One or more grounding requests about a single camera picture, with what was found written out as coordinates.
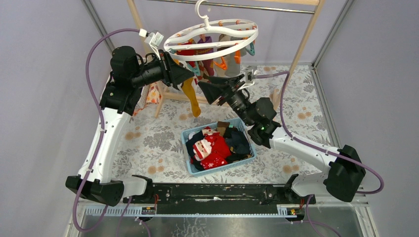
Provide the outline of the red santa sock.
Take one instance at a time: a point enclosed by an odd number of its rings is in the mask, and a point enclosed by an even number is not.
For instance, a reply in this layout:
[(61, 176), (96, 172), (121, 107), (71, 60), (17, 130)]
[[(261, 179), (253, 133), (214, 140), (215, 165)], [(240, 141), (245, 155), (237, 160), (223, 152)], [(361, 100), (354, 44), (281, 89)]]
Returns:
[(202, 140), (194, 143), (193, 157), (196, 160), (202, 161), (209, 158), (210, 155), (218, 155), (221, 158), (232, 155), (230, 147), (222, 136), (218, 134), (206, 135)]

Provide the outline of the white round clip hanger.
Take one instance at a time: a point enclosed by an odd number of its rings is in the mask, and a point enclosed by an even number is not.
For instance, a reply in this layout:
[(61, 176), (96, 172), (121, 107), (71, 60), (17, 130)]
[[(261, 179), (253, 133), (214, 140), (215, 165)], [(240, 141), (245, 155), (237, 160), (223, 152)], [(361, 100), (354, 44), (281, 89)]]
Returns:
[[(240, 58), (241, 50), (253, 49), (258, 37), (258, 25), (245, 19), (221, 19), (210, 21), (209, 16), (200, 12), (204, 0), (195, 3), (195, 13), (202, 23), (181, 30), (170, 36), (163, 44), (164, 50), (171, 53), (174, 59), (182, 61), (203, 61), (227, 56), (233, 52)], [(224, 35), (241, 38), (241, 40), (220, 41)], [(195, 41), (190, 45), (179, 45), (189, 39)], [(196, 55), (177, 55), (177, 50), (195, 49)]]

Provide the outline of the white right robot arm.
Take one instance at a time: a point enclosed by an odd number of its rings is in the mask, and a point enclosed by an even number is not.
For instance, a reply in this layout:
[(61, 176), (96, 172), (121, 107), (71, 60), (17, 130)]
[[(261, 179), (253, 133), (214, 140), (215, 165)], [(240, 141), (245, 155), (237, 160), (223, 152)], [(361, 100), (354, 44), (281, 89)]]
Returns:
[(283, 190), (284, 199), (296, 203), (305, 196), (330, 194), (340, 201), (352, 202), (366, 174), (356, 150), (348, 145), (341, 149), (327, 147), (291, 136), (285, 125), (274, 121), (277, 113), (270, 98), (251, 102), (249, 92), (241, 88), (241, 78), (211, 77), (198, 86), (209, 104), (227, 103), (251, 127), (248, 135), (255, 144), (288, 153), (320, 170), (317, 174), (293, 175)]

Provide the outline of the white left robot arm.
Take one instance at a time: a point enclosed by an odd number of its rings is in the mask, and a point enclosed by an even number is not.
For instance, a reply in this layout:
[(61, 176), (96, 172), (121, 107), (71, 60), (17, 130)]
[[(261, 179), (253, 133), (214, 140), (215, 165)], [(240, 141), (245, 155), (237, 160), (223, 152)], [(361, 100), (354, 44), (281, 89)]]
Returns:
[(135, 176), (112, 179), (112, 164), (124, 127), (134, 114), (144, 87), (160, 81), (178, 88), (194, 76), (178, 55), (159, 50), (142, 58), (131, 46), (120, 46), (112, 52), (110, 77), (102, 92), (99, 121), (94, 140), (77, 175), (68, 176), (65, 186), (81, 198), (108, 206), (135, 196), (147, 203), (153, 198), (152, 180)]

